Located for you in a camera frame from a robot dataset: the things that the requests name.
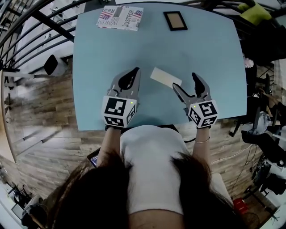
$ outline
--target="american flag graphic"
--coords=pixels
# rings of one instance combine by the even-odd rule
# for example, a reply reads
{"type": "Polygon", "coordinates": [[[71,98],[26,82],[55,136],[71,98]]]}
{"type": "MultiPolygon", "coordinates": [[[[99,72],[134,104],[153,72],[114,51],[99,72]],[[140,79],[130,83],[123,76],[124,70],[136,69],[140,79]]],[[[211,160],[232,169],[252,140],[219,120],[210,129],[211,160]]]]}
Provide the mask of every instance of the american flag graphic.
{"type": "Polygon", "coordinates": [[[101,12],[99,18],[102,18],[103,20],[108,20],[112,16],[112,13],[109,12],[101,12]]]}
{"type": "Polygon", "coordinates": [[[141,18],[143,11],[136,10],[136,12],[133,14],[135,17],[141,18]]]}

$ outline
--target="green cloth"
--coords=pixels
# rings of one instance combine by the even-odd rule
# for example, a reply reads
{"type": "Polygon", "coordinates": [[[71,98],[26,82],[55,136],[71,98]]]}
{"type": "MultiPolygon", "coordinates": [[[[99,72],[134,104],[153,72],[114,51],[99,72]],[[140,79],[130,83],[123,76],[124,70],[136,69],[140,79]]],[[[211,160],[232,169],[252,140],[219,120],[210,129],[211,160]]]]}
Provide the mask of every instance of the green cloth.
{"type": "Polygon", "coordinates": [[[240,4],[238,9],[243,10],[240,16],[254,25],[259,25],[263,20],[270,20],[272,17],[262,6],[255,3],[255,6],[249,7],[246,3],[240,4]]]}

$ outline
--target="smartphone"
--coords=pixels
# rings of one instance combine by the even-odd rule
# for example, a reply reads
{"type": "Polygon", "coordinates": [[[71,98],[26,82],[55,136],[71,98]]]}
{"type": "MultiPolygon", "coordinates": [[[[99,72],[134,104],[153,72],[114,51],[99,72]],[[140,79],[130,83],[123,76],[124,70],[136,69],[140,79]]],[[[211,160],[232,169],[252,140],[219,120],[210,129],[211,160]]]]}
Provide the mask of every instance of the smartphone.
{"type": "Polygon", "coordinates": [[[89,161],[92,163],[92,165],[96,168],[97,167],[97,157],[99,154],[100,148],[98,148],[96,151],[92,152],[87,156],[89,161]]]}

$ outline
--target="black frame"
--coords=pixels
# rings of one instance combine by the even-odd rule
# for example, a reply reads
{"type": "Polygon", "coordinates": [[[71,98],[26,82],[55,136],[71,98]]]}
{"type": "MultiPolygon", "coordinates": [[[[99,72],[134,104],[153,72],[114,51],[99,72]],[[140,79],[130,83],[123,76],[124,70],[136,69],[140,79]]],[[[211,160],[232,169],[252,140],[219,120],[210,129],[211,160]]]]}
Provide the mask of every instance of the black frame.
{"type": "Polygon", "coordinates": [[[169,26],[169,28],[170,28],[171,31],[188,30],[188,27],[187,27],[187,25],[186,25],[186,23],[185,23],[185,21],[184,21],[182,15],[181,15],[181,12],[180,12],[180,11],[166,11],[166,12],[163,12],[163,13],[164,13],[164,15],[165,15],[166,21],[167,21],[168,26],[169,26]],[[179,15],[179,17],[180,17],[180,19],[181,19],[181,21],[182,21],[184,27],[181,27],[181,28],[173,28],[173,27],[172,27],[172,24],[171,24],[170,19],[169,19],[169,17],[168,17],[168,14],[171,14],[171,13],[177,13],[177,14],[179,15]]]}
{"type": "Polygon", "coordinates": [[[88,160],[90,161],[90,163],[92,163],[92,165],[95,168],[97,167],[97,157],[98,157],[99,151],[100,151],[100,148],[98,148],[96,151],[92,152],[91,154],[87,156],[88,160]]]}

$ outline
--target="dark hair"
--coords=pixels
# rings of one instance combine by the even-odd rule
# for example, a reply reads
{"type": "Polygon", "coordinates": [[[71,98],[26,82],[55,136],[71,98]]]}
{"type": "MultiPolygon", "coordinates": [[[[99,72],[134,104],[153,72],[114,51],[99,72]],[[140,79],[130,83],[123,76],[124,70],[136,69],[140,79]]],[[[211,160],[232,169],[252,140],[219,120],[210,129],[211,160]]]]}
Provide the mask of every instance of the dark hair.
{"type": "Polygon", "coordinates": [[[210,168],[204,160],[189,153],[172,162],[181,177],[180,201],[186,229],[213,228],[246,229],[240,215],[220,194],[210,188],[210,168]]]}
{"type": "MultiPolygon", "coordinates": [[[[232,206],[210,189],[209,166],[182,154],[172,163],[181,176],[180,200],[185,228],[244,229],[232,206]]],[[[131,165],[110,154],[98,168],[83,164],[61,186],[48,214],[48,228],[129,228],[128,183],[131,165]]]]}
{"type": "Polygon", "coordinates": [[[80,165],[61,186],[47,227],[128,228],[130,168],[116,153],[109,153],[98,168],[89,161],[80,165]]]}

